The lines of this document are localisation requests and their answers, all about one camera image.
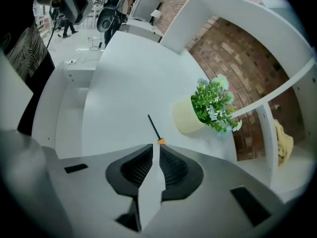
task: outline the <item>yellow pot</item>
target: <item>yellow pot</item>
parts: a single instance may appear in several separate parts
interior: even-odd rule
[[[207,126],[197,118],[191,96],[173,104],[173,118],[176,127],[182,133],[190,133]]]

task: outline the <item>black stick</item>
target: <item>black stick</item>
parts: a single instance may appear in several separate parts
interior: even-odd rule
[[[153,129],[155,130],[155,133],[157,134],[158,139],[160,140],[161,137],[159,136],[159,133],[158,133],[157,129],[155,128],[154,123],[153,123],[153,121],[152,121],[150,115],[148,115],[148,118],[150,119],[150,122],[151,122],[151,124],[152,124],[152,126],[153,126]]]

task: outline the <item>brick wall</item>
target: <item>brick wall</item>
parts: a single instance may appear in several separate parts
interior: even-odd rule
[[[161,17],[154,22],[155,26],[165,33],[187,0],[162,0]]]
[[[217,74],[227,77],[237,109],[255,102],[288,80],[283,68],[259,41],[224,19],[212,21],[209,26],[205,24],[187,48],[210,79]],[[276,97],[270,106],[285,133],[293,136],[295,143],[301,141],[305,135],[304,125],[294,90]],[[239,119],[243,121],[242,129],[233,133],[238,160],[263,156],[263,135],[256,112],[251,111]]]

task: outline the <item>zebra print fabric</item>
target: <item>zebra print fabric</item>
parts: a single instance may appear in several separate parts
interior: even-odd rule
[[[16,42],[14,48],[7,54],[12,67],[25,81],[27,75],[33,76],[48,51],[40,36],[39,30],[33,22],[26,28]]]

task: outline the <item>potted plant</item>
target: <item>potted plant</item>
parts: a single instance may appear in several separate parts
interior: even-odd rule
[[[217,132],[239,130],[242,121],[235,122],[230,116],[236,108],[232,105],[234,96],[228,88],[229,83],[221,74],[211,82],[199,79],[194,95],[173,106],[173,117],[178,130],[189,133],[205,126],[210,126]]]

